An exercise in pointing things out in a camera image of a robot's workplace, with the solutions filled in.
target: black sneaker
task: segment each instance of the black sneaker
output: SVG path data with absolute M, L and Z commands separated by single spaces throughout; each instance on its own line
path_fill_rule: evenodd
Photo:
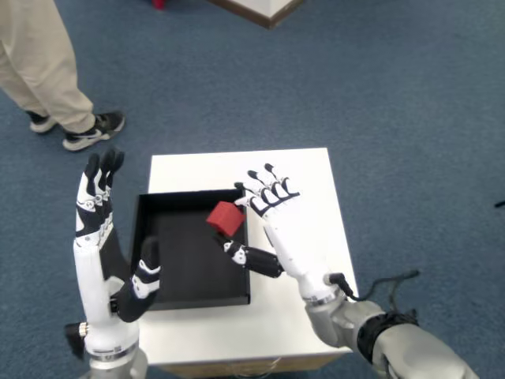
M 101 140 L 109 140 L 118 134 L 125 125 L 125 116 L 121 112 L 95 115 L 95 125 L 84 133 L 65 134 L 63 147 L 71 152 L 87 148 Z
M 53 129 L 56 124 L 58 124 L 50 116 L 42 117 L 41 115 L 31 111 L 26 111 L 26 114 L 30 116 L 30 120 L 32 120 L 30 122 L 30 130 L 38 134 L 47 133 L 49 130 Z

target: red object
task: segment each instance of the red object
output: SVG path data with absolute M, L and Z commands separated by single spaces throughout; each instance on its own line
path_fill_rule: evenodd
M 245 215 L 235 204 L 220 201 L 207 218 L 207 223 L 224 235 L 233 237 L 244 220 Z
M 165 7 L 165 0 L 152 0 L 152 5 L 156 9 L 163 9 Z

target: robot finger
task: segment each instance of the robot finger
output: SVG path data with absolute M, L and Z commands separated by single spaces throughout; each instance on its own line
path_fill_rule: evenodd
M 105 192 L 107 185 L 107 176 L 114 166 L 114 160 L 116 156 L 116 151 L 110 148 L 106 151 L 102 156 L 102 160 L 100 161 L 100 170 L 102 171 L 102 178 L 100 178 L 98 186 L 99 188 Z
M 279 277 L 284 271 L 277 256 L 272 253 L 244 246 L 224 235 L 216 235 L 215 240 L 233 262 L 248 270 L 271 278 Z
M 116 151 L 114 154 L 114 162 L 110 168 L 110 172 L 107 176 L 107 187 L 112 188 L 112 182 L 114 179 L 114 174 L 122 167 L 125 162 L 125 153 L 121 151 Z
M 246 179 L 243 182 L 236 182 L 235 188 L 242 191 L 249 191 L 250 193 L 260 196 L 261 190 L 265 188 L 264 184 L 257 180 Z
M 300 195 L 298 190 L 295 188 L 295 186 L 291 182 L 291 179 L 289 177 L 281 176 L 281 174 L 277 171 L 277 169 L 274 166 L 272 166 L 269 163 L 266 163 L 265 170 L 277 179 L 276 182 L 281 185 L 284 192 L 288 193 L 288 195 L 290 197 L 296 197 L 296 196 Z M 278 195 L 279 198 L 283 197 L 283 195 L 281 193 L 279 193 L 279 195 Z
M 88 164 L 80 177 L 79 190 L 77 191 L 77 206 L 81 206 L 88 211 L 95 207 L 95 176 L 99 170 L 99 157 L 92 154 L 89 157 Z
M 80 178 L 76 206 L 76 242 L 79 246 L 99 243 L 102 218 L 95 202 L 95 178 L 99 173 L 99 157 L 93 154 Z
M 277 182 L 275 175 L 266 169 L 256 172 L 256 179 L 268 188 L 271 188 Z
M 254 195 L 252 192 L 247 191 L 244 197 L 235 201 L 235 205 L 250 207 L 259 217 L 267 217 L 267 214 L 274 209 L 265 203 L 260 197 Z
M 130 280 L 113 296 L 118 317 L 124 322 L 138 320 L 151 306 L 159 289 L 159 243 L 148 237 L 142 244 L 139 264 Z

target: black box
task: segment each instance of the black box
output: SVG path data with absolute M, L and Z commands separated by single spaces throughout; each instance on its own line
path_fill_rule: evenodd
M 236 189 L 140 195 L 134 223 L 132 270 L 144 239 L 159 239 L 160 289 L 151 310 L 177 310 L 250 303 L 249 270 L 236 265 L 214 241 L 206 219 L 220 201 L 242 196 Z M 234 239 L 247 243 L 243 223 Z

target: wire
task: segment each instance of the wire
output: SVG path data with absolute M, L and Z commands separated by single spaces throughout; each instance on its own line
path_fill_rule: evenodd
M 335 274 L 330 274 L 327 278 L 327 281 L 331 284 L 337 284 L 340 289 L 346 294 L 349 298 L 353 299 L 355 302 L 363 302 L 368 300 L 374 294 L 377 286 L 382 283 L 390 283 L 393 282 L 393 287 L 389 292 L 389 305 L 394 311 L 398 311 L 398 307 L 396 306 L 395 295 L 396 290 L 405 280 L 415 278 L 419 276 L 421 273 L 419 270 L 412 270 L 397 276 L 390 276 L 387 278 L 380 278 L 374 280 L 372 286 L 364 296 L 354 296 L 353 290 L 350 288 L 350 285 L 347 283 L 346 277 L 341 272 L 337 272 Z

